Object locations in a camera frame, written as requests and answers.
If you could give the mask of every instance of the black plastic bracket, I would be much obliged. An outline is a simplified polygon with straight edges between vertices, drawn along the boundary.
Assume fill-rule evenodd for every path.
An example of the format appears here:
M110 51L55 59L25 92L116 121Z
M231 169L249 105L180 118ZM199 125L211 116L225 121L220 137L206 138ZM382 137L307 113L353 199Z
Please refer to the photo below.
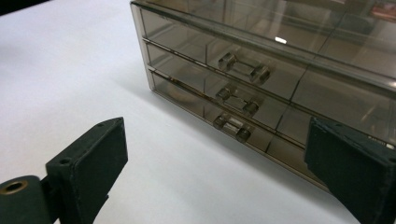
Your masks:
M312 118L305 162L360 223L393 224L396 152L343 124Z
M123 118L101 122L50 160L48 176L0 185L0 223L93 223L128 161Z

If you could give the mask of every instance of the plastic drawer organizer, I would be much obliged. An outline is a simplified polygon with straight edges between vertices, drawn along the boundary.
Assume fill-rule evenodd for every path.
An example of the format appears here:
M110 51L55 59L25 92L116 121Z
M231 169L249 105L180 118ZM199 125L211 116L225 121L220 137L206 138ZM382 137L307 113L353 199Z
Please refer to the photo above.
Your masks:
M152 0L132 9L155 92L318 187L304 163L311 117L394 149L387 4Z

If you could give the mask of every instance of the white surface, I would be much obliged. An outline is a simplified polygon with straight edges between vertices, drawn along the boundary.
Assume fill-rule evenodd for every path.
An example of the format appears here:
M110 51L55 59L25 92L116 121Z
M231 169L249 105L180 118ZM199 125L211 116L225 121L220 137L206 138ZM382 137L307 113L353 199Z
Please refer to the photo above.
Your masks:
M0 17L0 182L125 118L129 162L95 223L358 223L330 194L149 90L126 0Z

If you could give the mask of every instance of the hole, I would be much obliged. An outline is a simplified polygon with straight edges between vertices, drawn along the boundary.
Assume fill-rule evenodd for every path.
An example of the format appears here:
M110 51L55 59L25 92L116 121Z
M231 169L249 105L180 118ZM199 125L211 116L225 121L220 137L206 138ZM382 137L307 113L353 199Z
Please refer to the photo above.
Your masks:
M64 159L61 159L61 160L59 161L59 163L60 163L61 165L66 165L66 164L69 163L70 161L71 161L70 158L64 158Z
M26 180L15 181L8 184L6 187L0 189L0 194L13 194L16 193L27 186Z
M6 187L6 191L13 191L13 190L16 190L22 186L23 186L22 182L12 183Z

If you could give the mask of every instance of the transparent drawer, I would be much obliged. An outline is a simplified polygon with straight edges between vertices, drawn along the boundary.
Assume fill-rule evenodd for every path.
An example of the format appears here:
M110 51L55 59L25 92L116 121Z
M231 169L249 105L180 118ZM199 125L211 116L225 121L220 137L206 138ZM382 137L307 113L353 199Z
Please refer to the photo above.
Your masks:
M305 145L311 115L290 106L282 117L277 131Z
M145 38L149 41L287 100L306 68L305 64L242 48L145 10L142 17L148 21Z
M146 10L141 12L146 39L205 63L206 46L215 37L200 33L152 12Z
M362 68L370 73L395 79L395 32L395 23L349 15L341 21L340 27L329 36L319 54L326 58L342 61L347 65Z
M324 185L309 172L304 164L304 151L279 137L261 129L247 120L224 111L213 105L196 93L185 90L174 83L169 77L163 77L155 72L151 73L155 92L162 97L184 108L198 118L212 125L214 128L230 135L269 159L279 163L295 174L326 189Z
M396 95L309 69L292 101L375 138L396 143Z
M254 124L225 112L221 108L184 90L170 79L152 72L155 91L176 105L186 109L193 115L203 119L216 129L230 135L237 141L244 143L261 154L265 152L272 139L272 134Z
M204 1L196 1L196 0L153 0L150 3L161 6L161 7L170 7L176 11L192 13L202 7L205 7L206 4Z
M282 138L274 137L267 153L271 157L285 163L297 175L305 175L312 180L321 183L320 180L318 180L318 178L308 170L304 162L304 151L301 148L285 141Z
M208 45L207 64L287 100L306 69L305 64L291 63L221 39Z
M330 10L293 2L265 1L265 7L251 6L251 12L234 25L248 33L318 52L342 15Z
M254 91L237 81L228 79L180 58L173 53L147 44L149 65L171 78L196 89L208 96L213 102L226 106L252 118L259 123L275 129L287 105L278 100Z

